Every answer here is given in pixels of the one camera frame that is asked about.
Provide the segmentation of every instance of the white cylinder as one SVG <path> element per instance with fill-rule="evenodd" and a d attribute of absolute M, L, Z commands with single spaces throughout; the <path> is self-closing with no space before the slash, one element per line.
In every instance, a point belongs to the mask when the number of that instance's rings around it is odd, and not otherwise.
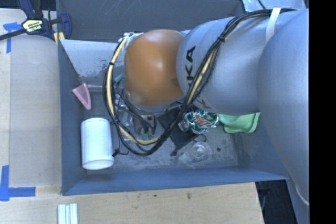
<path fill-rule="evenodd" d="M 99 170 L 114 164 L 110 122 L 103 118 L 91 118 L 80 124 L 82 166 Z"/>

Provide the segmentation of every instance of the orange object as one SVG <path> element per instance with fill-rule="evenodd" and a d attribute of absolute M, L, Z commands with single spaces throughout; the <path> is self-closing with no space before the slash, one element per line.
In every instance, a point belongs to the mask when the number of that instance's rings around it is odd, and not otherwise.
<path fill-rule="evenodd" d="M 125 54 L 125 89 L 139 105 L 158 106 L 183 96 L 176 74 L 176 56 L 184 36 L 159 29 L 137 37 Z"/>

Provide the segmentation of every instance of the white plastic strip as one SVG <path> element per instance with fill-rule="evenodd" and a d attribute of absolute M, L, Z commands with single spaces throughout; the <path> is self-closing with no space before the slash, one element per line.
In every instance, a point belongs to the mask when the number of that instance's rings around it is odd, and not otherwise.
<path fill-rule="evenodd" d="M 297 194 L 299 195 L 300 199 L 303 201 L 303 203 L 304 203 L 305 205 L 307 205 L 308 207 L 310 207 L 310 206 L 309 206 L 309 202 L 302 196 L 302 194 L 300 193 L 300 191 L 299 191 L 297 185 L 295 185 L 295 190 L 296 190 Z"/>
<path fill-rule="evenodd" d="M 274 8 L 272 10 L 271 16 L 269 17 L 269 21 L 266 28 L 266 43 L 271 39 L 275 32 L 275 23 L 280 14 L 281 8 Z"/>
<path fill-rule="evenodd" d="M 78 224 L 78 209 L 77 204 L 58 205 L 58 224 Z"/>

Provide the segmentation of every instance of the white cable tie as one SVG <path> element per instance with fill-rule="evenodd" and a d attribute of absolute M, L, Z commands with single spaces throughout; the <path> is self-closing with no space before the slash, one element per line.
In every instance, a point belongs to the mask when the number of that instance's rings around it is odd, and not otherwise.
<path fill-rule="evenodd" d="M 273 8 L 271 16 L 266 27 L 266 43 L 271 39 L 275 33 L 275 23 L 279 17 L 281 8 Z"/>

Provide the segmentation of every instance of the table surface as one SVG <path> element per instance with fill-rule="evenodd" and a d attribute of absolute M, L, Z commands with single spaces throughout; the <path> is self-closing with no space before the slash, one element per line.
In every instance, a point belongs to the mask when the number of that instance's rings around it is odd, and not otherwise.
<path fill-rule="evenodd" d="M 6 14 L 0 16 L 2 25 L 13 21 L 6 9 L 0 14 Z M 9 164 L 10 153 L 11 53 L 6 43 L 0 41 L 0 166 Z M 56 223 L 58 204 L 72 203 L 78 204 L 81 224 L 264 223 L 254 183 L 80 196 L 60 191 L 60 185 L 38 186 L 35 197 L 0 201 L 0 223 Z"/>

